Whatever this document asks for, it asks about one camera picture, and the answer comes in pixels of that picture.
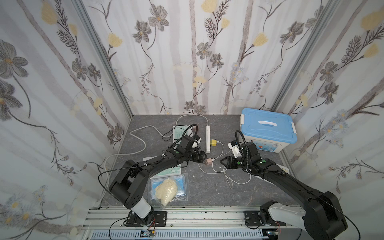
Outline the white power strip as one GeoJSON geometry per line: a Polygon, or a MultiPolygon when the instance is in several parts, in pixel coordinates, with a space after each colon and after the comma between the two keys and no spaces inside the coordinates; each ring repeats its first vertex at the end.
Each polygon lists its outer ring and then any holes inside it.
{"type": "Polygon", "coordinates": [[[209,125],[206,126],[206,153],[211,152],[211,128],[209,125]]]}

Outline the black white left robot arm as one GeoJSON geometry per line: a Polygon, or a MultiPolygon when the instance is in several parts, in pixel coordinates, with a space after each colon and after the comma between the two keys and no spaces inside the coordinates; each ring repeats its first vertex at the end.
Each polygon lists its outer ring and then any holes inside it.
{"type": "Polygon", "coordinates": [[[137,219],[142,226],[149,226],[155,219],[155,211],[143,198],[147,182],[158,173],[174,168],[183,162],[203,163],[207,158],[199,147],[198,135],[183,136],[178,143],[173,143],[163,153],[148,161],[136,163],[126,161],[109,184],[109,193],[134,214],[130,219],[137,219]]]}

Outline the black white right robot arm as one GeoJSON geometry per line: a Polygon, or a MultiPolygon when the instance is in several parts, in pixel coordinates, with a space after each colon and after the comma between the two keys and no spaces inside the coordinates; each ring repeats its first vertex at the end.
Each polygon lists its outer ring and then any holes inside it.
{"type": "Polygon", "coordinates": [[[260,206],[257,216],[260,226],[282,222],[306,231],[314,240],[333,240],[347,230],[346,217],[333,193],[316,190],[285,172],[274,161],[261,158],[254,143],[232,141],[228,146],[233,154],[220,161],[223,166],[229,170],[242,169],[253,177],[260,177],[299,204],[292,207],[268,201],[260,206]]]}

